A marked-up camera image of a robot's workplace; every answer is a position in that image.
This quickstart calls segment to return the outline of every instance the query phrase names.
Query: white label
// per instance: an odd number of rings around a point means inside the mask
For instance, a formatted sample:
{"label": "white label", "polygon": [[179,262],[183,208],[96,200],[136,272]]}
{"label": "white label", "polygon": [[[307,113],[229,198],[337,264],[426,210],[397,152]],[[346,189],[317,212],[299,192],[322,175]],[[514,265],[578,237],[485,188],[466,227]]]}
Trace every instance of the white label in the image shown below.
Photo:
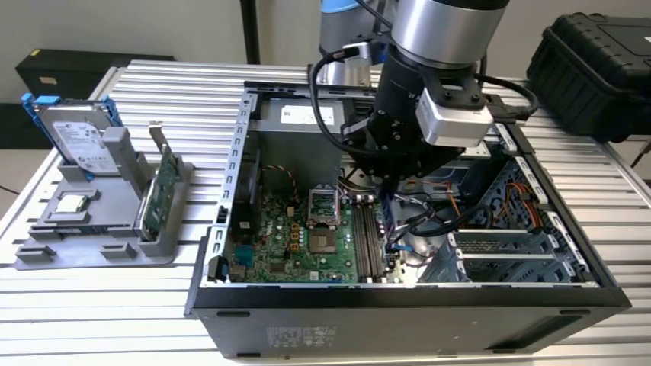
{"label": "white label", "polygon": [[39,77],[39,80],[43,84],[51,84],[51,85],[56,85],[58,84],[58,80],[56,78],[52,78],[50,76],[40,76]]}
{"label": "white label", "polygon": [[335,343],[335,326],[270,326],[269,346],[274,348],[327,348]]}
{"label": "white label", "polygon": [[56,229],[56,232],[62,234],[80,234],[82,230],[76,229],[75,227],[70,227],[64,229]]}
{"label": "white label", "polygon": [[[321,107],[323,122],[335,126],[335,108]],[[317,124],[315,112],[310,105],[286,105],[281,110],[282,124]]]}
{"label": "white label", "polygon": [[86,122],[54,122],[52,126],[80,168],[95,174],[118,173],[118,166],[95,126]]}

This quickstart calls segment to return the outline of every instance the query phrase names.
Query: black cable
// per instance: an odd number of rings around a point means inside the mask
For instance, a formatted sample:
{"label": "black cable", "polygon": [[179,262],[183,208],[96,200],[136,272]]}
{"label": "black cable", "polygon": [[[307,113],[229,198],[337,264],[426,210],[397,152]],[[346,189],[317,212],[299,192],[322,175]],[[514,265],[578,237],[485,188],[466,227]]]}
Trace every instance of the black cable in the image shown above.
{"label": "black cable", "polygon": [[20,192],[15,191],[14,189],[11,188],[7,188],[6,186],[0,185],[0,189],[10,192],[10,193],[14,193],[16,196],[20,194]]}
{"label": "black cable", "polygon": [[391,21],[389,21],[389,19],[367,4],[365,0],[355,0],[355,1],[358,2],[359,6],[362,6],[366,9],[366,11],[371,13],[375,19],[383,22],[383,24],[387,26],[389,29],[394,28],[394,24],[391,24]]}
{"label": "black cable", "polygon": [[490,84],[509,88],[527,98],[530,106],[527,107],[526,115],[522,115],[521,117],[530,117],[538,111],[538,107],[541,106],[538,97],[534,92],[530,91],[525,86],[521,86],[515,82],[510,82],[509,80],[498,79],[493,76],[482,74],[475,74],[475,79],[479,82],[487,82]]}
{"label": "black cable", "polygon": [[459,229],[459,226],[473,219],[473,216],[475,213],[481,210],[486,211],[486,227],[490,228],[493,226],[493,209],[486,206],[485,204],[479,204],[478,206],[473,207],[470,210],[467,210],[455,220],[453,220],[450,223],[446,223],[445,225],[439,226],[437,229],[433,230],[425,230],[425,231],[411,231],[411,234],[415,236],[421,236],[425,238],[431,238],[434,236],[439,236],[443,234],[450,233],[451,231]]}
{"label": "black cable", "polygon": [[379,157],[389,157],[389,156],[401,156],[405,155],[405,152],[398,152],[395,150],[366,150],[366,149],[358,149],[353,146],[345,145],[342,141],[333,135],[333,133],[329,130],[329,127],[326,126],[326,123],[323,122],[323,115],[322,115],[322,110],[319,109],[319,89],[317,87],[317,77],[319,75],[319,71],[322,68],[331,62],[334,62],[337,59],[343,59],[346,58],[346,55],[343,53],[346,52],[353,52],[351,50],[342,50],[335,53],[330,53],[326,55],[319,62],[314,65],[311,74],[310,74],[310,93],[311,93],[311,102],[313,102],[313,111],[315,113],[315,120],[317,120],[317,125],[319,126],[319,129],[322,130],[323,135],[329,139],[330,143],[342,151],[347,152],[349,154],[358,154],[361,156],[371,157],[371,158],[379,158]]}
{"label": "black cable", "polygon": [[635,157],[635,160],[633,160],[631,168],[635,168],[635,165],[638,165],[638,163],[641,162],[643,156],[645,156],[645,153],[641,152],[641,154],[638,154],[638,156]]}
{"label": "black cable", "polygon": [[[489,70],[489,54],[485,54],[485,57],[479,61],[479,75],[486,76],[486,71]],[[483,89],[485,81],[479,80],[479,88]]]}

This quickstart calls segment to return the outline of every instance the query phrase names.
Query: aluminum extrusion table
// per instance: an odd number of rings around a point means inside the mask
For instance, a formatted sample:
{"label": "aluminum extrusion table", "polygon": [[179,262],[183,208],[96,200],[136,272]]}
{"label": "aluminum extrusion table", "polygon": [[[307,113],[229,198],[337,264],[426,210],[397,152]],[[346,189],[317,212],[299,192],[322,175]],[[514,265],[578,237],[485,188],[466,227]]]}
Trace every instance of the aluminum extrusion table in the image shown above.
{"label": "aluminum extrusion table", "polygon": [[[160,158],[148,123],[162,121],[174,151],[198,168],[178,258],[155,268],[20,272],[10,267],[62,178],[52,152],[0,220],[0,364],[238,363],[223,359],[202,323],[183,318],[183,305],[199,238],[217,216],[245,80],[306,82],[307,75],[299,67],[152,61],[111,69],[92,97],[111,94],[135,148],[150,160]],[[526,103],[510,90],[490,85],[486,90],[510,104]],[[615,151],[567,135],[547,112],[533,116],[523,131],[633,308],[534,355],[253,362],[651,364],[651,192]]]}

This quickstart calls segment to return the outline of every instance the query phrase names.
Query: colored wires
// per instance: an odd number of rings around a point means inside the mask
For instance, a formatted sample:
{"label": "colored wires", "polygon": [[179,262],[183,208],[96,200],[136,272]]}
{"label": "colored wires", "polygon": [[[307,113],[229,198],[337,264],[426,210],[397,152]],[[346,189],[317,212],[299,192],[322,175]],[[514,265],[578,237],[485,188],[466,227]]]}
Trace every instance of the colored wires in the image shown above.
{"label": "colored wires", "polygon": [[525,206],[525,209],[527,210],[529,212],[529,217],[531,218],[531,224],[534,225],[534,228],[539,228],[543,226],[543,222],[542,222],[542,218],[541,216],[538,215],[538,210],[535,209],[534,207],[534,204],[531,203],[531,201],[527,201],[527,200],[522,200],[522,196],[525,194],[534,194],[531,192],[531,189],[530,187],[527,187],[525,184],[522,183],[509,183],[507,184],[507,191],[505,193],[505,200],[503,200],[503,206],[502,206],[502,210],[499,211],[498,213],[498,216],[497,218],[501,218],[506,213],[507,213],[507,210],[509,210],[509,204],[511,202],[511,190],[513,189],[517,189],[518,191],[518,197],[521,198],[521,202]]}
{"label": "colored wires", "polygon": [[291,172],[290,170],[287,170],[287,169],[286,169],[283,166],[281,166],[281,165],[267,165],[267,166],[265,166],[265,167],[263,167],[263,172],[265,172],[266,170],[273,170],[273,169],[283,171],[283,172],[287,174],[287,176],[290,177],[290,180],[291,180],[291,182],[293,182],[294,200],[295,200],[297,202],[299,202],[299,200],[298,200],[298,186],[297,186],[297,179],[294,179],[294,174],[293,174],[293,172]]}
{"label": "colored wires", "polygon": [[427,185],[446,187],[447,199],[450,200],[450,204],[453,205],[453,208],[455,209],[457,217],[459,217],[461,216],[461,210],[459,210],[459,206],[457,205],[455,197],[453,196],[453,183],[450,181],[435,182],[435,181],[426,181],[426,180],[423,180],[423,183]]}

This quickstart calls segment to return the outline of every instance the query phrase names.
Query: robotic arm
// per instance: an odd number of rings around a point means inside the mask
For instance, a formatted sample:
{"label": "robotic arm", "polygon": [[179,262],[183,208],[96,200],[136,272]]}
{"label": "robotic arm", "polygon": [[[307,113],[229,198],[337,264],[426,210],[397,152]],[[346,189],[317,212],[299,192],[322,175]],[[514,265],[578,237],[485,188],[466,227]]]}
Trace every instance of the robotic arm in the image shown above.
{"label": "robotic arm", "polygon": [[[325,124],[319,123],[319,126],[331,143],[353,156],[365,173],[375,178],[385,190],[394,192],[399,180],[429,175],[454,160],[465,148],[482,142],[494,116],[478,82],[518,88],[533,103],[531,108],[521,112],[521,119],[531,115],[538,101],[535,95],[518,85],[475,73],[509,0],[399,0],[398,4],[359,0],[354,3],[350,4],[353,8],[323,15],[323,59],[311,71],[313,106],[317,120],[323,122],[317,86],[323,67],[330,68],[330,75],[338,75],[333,69],[342,70],[347,59],[370,62],[377,58],[377,45],[383,43],[383,74],[371,114],[345,124],[341,140],[330,134]],[[395,10],[394,25],[382,15],[371,13],[373,5],[385,7],[386,14]],[[374,33],[382,34],[379,39],[385,41],[375,38],[371,42],[342,45],[342,50],[334,50],[337,41],[342,42],[345,36],[341,28],[331,30],[329,27],[337,23],[335,17],[353,16],[362,20],[353,22],[349,19],[347,24],[355,24],[353,27],[358,28],[381,20],[381,26],[375,23]],[[337,37],[329,36],[331,32],[337,32]],[[358,77],[358,81],[361,85],[365,78]]]}

